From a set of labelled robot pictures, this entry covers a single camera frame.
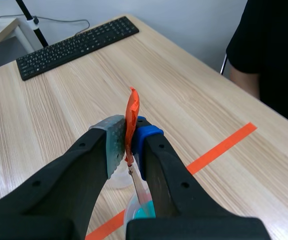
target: blue liquid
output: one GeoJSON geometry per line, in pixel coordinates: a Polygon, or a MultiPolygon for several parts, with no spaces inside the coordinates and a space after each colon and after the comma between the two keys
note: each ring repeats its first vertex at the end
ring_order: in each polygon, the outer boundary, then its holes
{"type": "Polygon", "coordinates": [[[137,213],[135,214],[134,219],[145,219],[145,218],[155,218],[155,209],[154,209],[154,204],[153,201],[149,201],[146,203],[147,208],[148,208],[148,215],[145,214],[144,209],[141,207],[137,213]]]}

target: person's arm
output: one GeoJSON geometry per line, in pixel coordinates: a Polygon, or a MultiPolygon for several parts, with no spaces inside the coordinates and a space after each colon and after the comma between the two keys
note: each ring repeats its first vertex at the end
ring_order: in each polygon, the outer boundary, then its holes
{"type": "Polygon", "coordinates": [[[232,66],[230,79],[237,86],[259,99],[259,74],[244,73],[232,66]]]}
{"type": "Polygon", "coordinates": [[[232,65],[231,80],[258,99],[259,76],[265,65],[267,32],[273,6],[272,0],[248,0],[226,50],[232,65]]]}

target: orange object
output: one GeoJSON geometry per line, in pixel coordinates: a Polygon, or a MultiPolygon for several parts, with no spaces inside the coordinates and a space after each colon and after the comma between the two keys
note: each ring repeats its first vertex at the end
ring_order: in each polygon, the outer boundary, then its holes
{"type": "MultiPolygon", "coordinates": [[[[199,170],[210,164],[213,160],[215,160],[224,152],[229,150],[231,147],[239,143],[242,139],[247,137],[256,129],[257,127],[253,125],[251,122],[246,124],[241,129],[237,130],[235,133],[233,133],[228,138],[219,143],[217,146],[213,147],[207,153],[200,156],[191,164],[189,164],[187,166],[187,170],[192,175],[197,173],[199,170]]],[[[104,223],[102,226],[98,227],[89,235],[87,235],[85,240],[102,240],[108,235],[110,235],[112,232],[116,231],[124,224],[124,213],[125,210],[121,211],[118,215],[114,216],[106,223],[104,223]]]]}
{"type": "Polygon", "coordinates": [[[116,216],[112,217],[102,226],[96,228],[89,235],[85,237],[85,240],[102,240],[118,228],[123,226],[125,210],[121,211],[116,216]]]}
{"type": "Polygon", "coordinates": [[[210,164],[213,160],[218,158],[221,154],[223,154],[228,149],[232,148],[242,139],[247,137],[253,131],[255,131],[257,127],[253,125],[251,122],[243,126],[238,131],[234,132],[228,138],[223,140],[220,144],[210,149],[204,155],[200,156],[197,160],[193,161],[191,164],[187,166],[187,170],[193,175],[198,172],[203,167],[210,164]]]}
{"type": "Polygon", "coordinates": [[[139,95],[135,88],[130,87],[132,93],[129,97],[127,108],[126,108],[126,136],[125,136],[125,151],[128,166],[131,166],[134,162],[133,154],[131,150],[132,138],[136,129],[136,122],[139,112],[139,95]]]}

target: black keyboard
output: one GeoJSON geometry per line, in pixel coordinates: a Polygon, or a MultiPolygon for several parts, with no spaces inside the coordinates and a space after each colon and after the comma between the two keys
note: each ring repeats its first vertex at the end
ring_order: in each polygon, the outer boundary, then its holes
{"type": "Polygon", "coordinates": [[[16,59],[23,81],[138,33],[125,16],[16,59]]]}

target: black t-shirt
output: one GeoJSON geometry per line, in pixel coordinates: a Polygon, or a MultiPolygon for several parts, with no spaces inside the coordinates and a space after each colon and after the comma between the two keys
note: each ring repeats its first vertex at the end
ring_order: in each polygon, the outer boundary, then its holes
{"type": "Polygon", "coordinates": [[[237,70],[260,74],[261,101],[288,118],[288,0],[248,0],[227,56],[237,70]]]}

